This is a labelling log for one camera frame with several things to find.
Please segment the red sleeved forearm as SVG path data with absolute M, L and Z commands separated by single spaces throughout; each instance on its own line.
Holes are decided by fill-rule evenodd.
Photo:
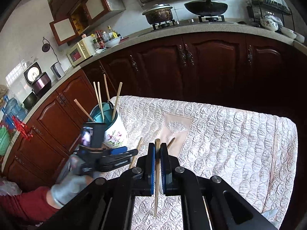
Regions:
M 59 211 L 51 199 L 50 188 L 45 186 L 19 195 L 1 196 L 1 209 L 4 209 L 4 213 L 29 223 L 44 222 Z

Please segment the left gloved hand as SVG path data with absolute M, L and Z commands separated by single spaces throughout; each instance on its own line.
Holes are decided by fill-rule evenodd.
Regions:
M 46 201 L 50 206 L 61 209 L 95 179 L 103 177 L 103 173 L 98 171 L 94 171 L 90 176 L 76 175 L 74 172 L 77 170 L 77 166 L 82 162 L 82 159 L 75 154 L 69 157 L 71 171 L 59 184 L 53 185 L 46 194 Z

